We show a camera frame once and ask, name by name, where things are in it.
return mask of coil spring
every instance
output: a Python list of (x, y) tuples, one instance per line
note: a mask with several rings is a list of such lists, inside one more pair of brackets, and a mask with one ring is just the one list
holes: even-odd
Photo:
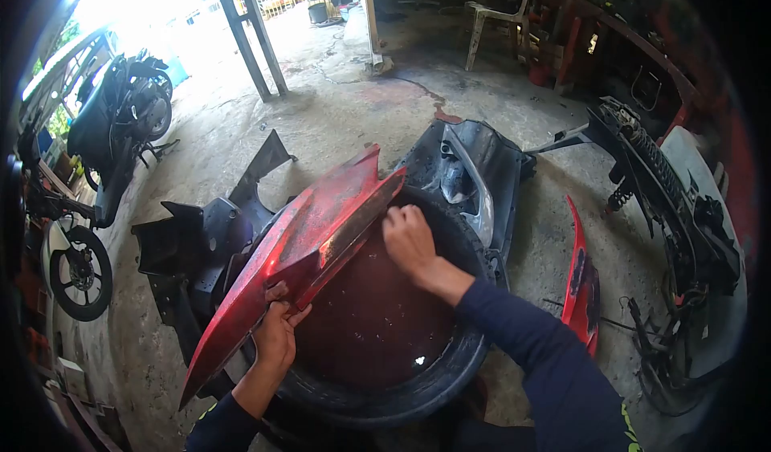
[(624, 203), (629, 201), (634, 194), (631, 187), (628, 186), (626, 179), (622, 181), (622, 184), (613, 191), (613, 194), (608, 198), (608, 206), (605, 208), (607, 214), (615, 213), (622, 208)]
[(632, 133), (629, 144), (643, 158), (645, 164), (661, 183), (661, 187), (664, 188), (672, 204), (677, 208), (684, 190), (664, 153), (642, 128)]

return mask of scooter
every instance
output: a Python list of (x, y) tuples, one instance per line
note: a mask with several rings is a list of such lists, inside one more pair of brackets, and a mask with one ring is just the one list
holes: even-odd
[[(72, 121), (67, 152), (82, 159), (85, 177), (97, 191), (96, 227), (107, 228), (115, 221), (120, 198), (133, 177), (134, 165), (150, 151), (157, 160), (179, 140), (153, 146), (171, 125), (170, 80), (149, 65), (163, 64), (152, 57), (139, 61), (119, 54), (107, 64), (103, 79), (91, 91), (91, 81), (81, 85), (79, 98), (86, 97), (78, 116)], [(90, 171), (99, 172), (97, 184)]]
[[(79, 155), (89, 185), (97, 191), (96, 204), (88, 206), (44, 186), (38, 167), (40, 153), (37, 127), (45, 116), (38, 112), (24, 126), (18, 141), (26, 180), (26, 211), (45, 223), (41, 265), (46, 289), (61, 308), (78, 321), (98, 318), (110, 304), (110, 259), (94, 228), (115, 221), (122, 194), (128, 187), (139, 158), (150, 151), (160, 161), (163, 151), (179, 140), (154, 146), (171, 124), (171, 81), (154, 66), (165, 64), (154, 57), (126, 59), (118, 55), (107, 64), (102, 80), (94, 86), (97, 71), (86, 75), (80, 86), (80, 112), (70, 125), (67, 151)], [(91, 177), (98, 171), (100, 183)], [(76, 215), (88, 222), (81, 226)]]

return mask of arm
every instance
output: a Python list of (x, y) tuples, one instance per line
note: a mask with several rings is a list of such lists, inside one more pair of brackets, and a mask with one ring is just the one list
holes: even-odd
[[(279, 283), (267, 291), (268, 299), (279, 299), (286, 292), (286, 286)], [(259, 431), (262, 414), (294, 362), (294, 327), (311, 311), (311, 306), (296, 315), (290, 315), (288, 311), (288, 303), (271, 303), (252, 335), (257, 360), (232, 392), (198, 418), (185, 442), (185, 450), (249, 448)]]
[(454, 306), (523, 368), (538, 450), (639, 450), (622, 399), (560, 320), (436, 256), (416, 206), (391, 208), (383, 236), (415, 284)]

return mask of hand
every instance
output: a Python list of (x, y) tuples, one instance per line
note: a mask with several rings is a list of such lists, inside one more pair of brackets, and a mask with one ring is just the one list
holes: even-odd
[(289, 303), (276, 301), (287, 292), (284, 282), (280, 282), (266, 292), (266, 300), (271, 304), (262, 323), (252, 333), (252, 339), (257, 348), (257, 360), (253, 367), (260, 365), (264, 371), (272, 370), (281, 375), (282, 380), (294, 362), (296, 352), (294, 327), (308, 316), (312, 308), (312, 305), (308, 305), (302, 312), (292, 315), (289, 313)]
[(385, 249), (393, 262), (411, 279), (419, 280), (437, 258), (423, 212), (415, 205), (392, 206), (382, 225)]
[(420, 208), (391, 207), (382, 227), (385, 249), (400, 270), (419, 287), (456, 306), (474, 277), (436, 255), (431, 228)]
[(311, 305), (292, 314), (290, 305), (276, 301), (287, 294), (284, 282), (266, 293), (270, 306), (262, 323), (252, 333), (257, 359), (233, 389), (233, 398), (252, 417), (259, 419), (294, 362), (294, 327), (311, 312)]

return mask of red motorcycle fairing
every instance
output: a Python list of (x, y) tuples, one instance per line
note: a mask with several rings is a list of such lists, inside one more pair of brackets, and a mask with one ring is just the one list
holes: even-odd
[(267, 289), (284, 281), (284, 299), (304, 309), (356, 254), (375, 219), (402, 189), (405, 168), (378, 179), (373, 145), (333, 168), (296, 197), (267, 232), (198, 342), (179, 409), (225, 366), (267, 311)]
[(562, 322), (578, 335), (580, 341), (586, 343), (589, 355), (594, 357), (600, 322), (600, 278), (592, 265), (592, 257), (586, 251), (583, 226), (573, 200), (569, 195), (565, 195), (565, 198), (573, 214), (575, 239)]

